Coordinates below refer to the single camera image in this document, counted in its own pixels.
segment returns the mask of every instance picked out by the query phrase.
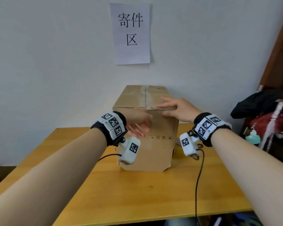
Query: hand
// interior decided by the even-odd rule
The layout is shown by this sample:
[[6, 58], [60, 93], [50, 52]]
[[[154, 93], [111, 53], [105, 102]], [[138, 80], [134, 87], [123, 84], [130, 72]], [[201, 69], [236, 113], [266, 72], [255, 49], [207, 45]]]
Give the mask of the hand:
[[144, 112], [138, 108], [122, 108], [118, 110], [122, 113], [127, 121], [127, 129], [128, 134], [138, 138], [139, 136], [145, 137], [146, 135], [143, 133], [150, 132], [150, 119], [153, 117], [152, 115]]
[[201, 110], [197, 109], [191, 103], [185, 99], [174, 99], [174, 98], [164, 98], [161, 97], [165, 103], [157, 105], [157, 108], [167, 108], [172, 106], [177, 106], [176, 110], [166, 110], [162, 112], [165, 117], [175, 117], [183, 122], [193, 123], [195, 118], [202, 113]]

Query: paper sign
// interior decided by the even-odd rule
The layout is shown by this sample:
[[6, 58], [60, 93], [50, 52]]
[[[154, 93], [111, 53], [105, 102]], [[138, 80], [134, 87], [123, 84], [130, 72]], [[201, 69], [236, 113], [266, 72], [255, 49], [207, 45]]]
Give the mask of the paper sign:
[[150, 63], [150, 4], [110, 3], [115, 63]]

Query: forearm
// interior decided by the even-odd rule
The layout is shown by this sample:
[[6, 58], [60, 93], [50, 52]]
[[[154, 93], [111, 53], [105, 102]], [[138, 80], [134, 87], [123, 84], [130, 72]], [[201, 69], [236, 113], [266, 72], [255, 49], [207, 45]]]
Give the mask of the forearm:
[[93, 128], [35, 166], [0, 195], [0, 226], [52, 225], [106, 146]]
[[283, 225], [283, 163], [228, 129], [211, 142], [263, 224]]

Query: wooden table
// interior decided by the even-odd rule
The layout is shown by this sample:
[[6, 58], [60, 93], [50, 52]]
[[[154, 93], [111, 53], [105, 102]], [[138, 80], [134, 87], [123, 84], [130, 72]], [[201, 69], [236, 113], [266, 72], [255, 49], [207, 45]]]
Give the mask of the wooden table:
[[[178, 134], [191, 129], [180, 124]], [[89, 128], [57, 128], [0, 183], [0, 194], [32, 167]], [[198, 215], [248, 211], [252, 207], [214, 148], [204, 147], [198, 184]], [[115, 152], [108, 147], [104, 155]], [[195, 215], [195, 184], [200, 160], [175, 147], [172, 166], [164, 172], [125, 171], [116, 156], [101, 160], [60, 214], [55, 226], [111, 225]]]

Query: cardboard box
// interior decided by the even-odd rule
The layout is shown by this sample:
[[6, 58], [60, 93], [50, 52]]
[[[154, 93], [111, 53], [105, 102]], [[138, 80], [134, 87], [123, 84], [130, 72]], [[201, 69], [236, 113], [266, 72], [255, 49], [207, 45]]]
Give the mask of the cardboard box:
[[156, 108], [155, 105], [164, 101], [161, 96], [170, 97], [166, 87], [163, 86], [126, 86], [113, 106], [113, 110], [119, 108], [140, 108], [152, 114], [151, 132], [146, 137], [139, 138], [141, 146], [132, 165], [119, 165], [129, 171], [164, 171], [171, 166], [172, 153], [175, 145], [178, 120], [171, 117], [163, 117], [163, 110], [175, 110], [176, 108]]

